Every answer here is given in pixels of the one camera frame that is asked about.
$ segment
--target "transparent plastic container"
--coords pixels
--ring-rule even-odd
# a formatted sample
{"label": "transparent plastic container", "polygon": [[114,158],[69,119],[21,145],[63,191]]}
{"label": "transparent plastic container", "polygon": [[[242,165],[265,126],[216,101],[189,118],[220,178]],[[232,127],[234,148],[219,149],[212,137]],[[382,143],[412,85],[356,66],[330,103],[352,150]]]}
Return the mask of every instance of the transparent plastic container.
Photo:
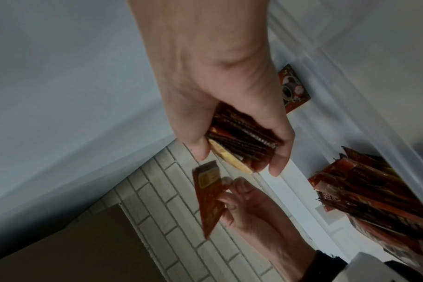
{"label": "transparent plastic container", "polygon": [[310,177],[341,146],[382,155],[423,202],[423,0],[273,0],[269,41],[311,101],[288,114]]}

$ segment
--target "red packet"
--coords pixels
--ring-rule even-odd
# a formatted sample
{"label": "red packet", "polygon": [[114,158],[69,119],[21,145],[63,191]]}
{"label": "red packet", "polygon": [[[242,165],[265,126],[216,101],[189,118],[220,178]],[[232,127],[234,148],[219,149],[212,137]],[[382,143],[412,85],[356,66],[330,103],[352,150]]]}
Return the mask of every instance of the red packet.
{"label": "red packet", "polygon": [[283,87],[283,101],[286,106],[286,113],[297,109],[311,99],[291,65],[287,64],[279,71],[278,78]]}
{"label": "red packet", "polygon": [[199,202],[204,238],[208,239],[225,211],[224,203],[216,200],[216,197],[224,191],[216,161],[193,169],[193,181]]}

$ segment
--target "white wall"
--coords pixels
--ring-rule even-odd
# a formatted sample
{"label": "white wall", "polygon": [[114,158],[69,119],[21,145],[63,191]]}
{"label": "white wall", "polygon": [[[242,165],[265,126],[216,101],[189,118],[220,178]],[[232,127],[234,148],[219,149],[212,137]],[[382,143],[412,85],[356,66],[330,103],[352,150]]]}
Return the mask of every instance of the white wall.
{"label": "white wall", "polygon": [[124,0],[0,0],[0,249],[171,140]]}

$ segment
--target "black sleeve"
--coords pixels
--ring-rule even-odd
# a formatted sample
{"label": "black sleeve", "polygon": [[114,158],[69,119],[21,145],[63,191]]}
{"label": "black sleeve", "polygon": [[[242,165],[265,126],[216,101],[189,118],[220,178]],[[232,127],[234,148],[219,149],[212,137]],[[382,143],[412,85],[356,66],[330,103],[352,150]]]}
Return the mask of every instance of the black sleeve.
{"label": "black sleeve", "polygon": [[340,257],[330,257],[321,251],[312,261],[300,282],[332,282],[347,263]]}

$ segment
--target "tile floor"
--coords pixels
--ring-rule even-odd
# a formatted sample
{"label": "tile floor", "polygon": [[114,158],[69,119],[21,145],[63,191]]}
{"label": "tile floor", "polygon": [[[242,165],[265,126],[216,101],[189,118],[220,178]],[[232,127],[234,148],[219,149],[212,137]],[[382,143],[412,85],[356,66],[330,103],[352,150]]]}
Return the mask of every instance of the tile floor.
{"label": "tile floor", "polygon": [[[305,240],[314,246],[290,212],[258,174],[243,174],[215,155],[222,176],[244,176],[264,190],[289,215]],[[220,223],[205,240],[192,184],[193,156],[174,141],[110,190],[73,222],[122,203],[156,264],[171,282],[282,282],[269,261]]]}

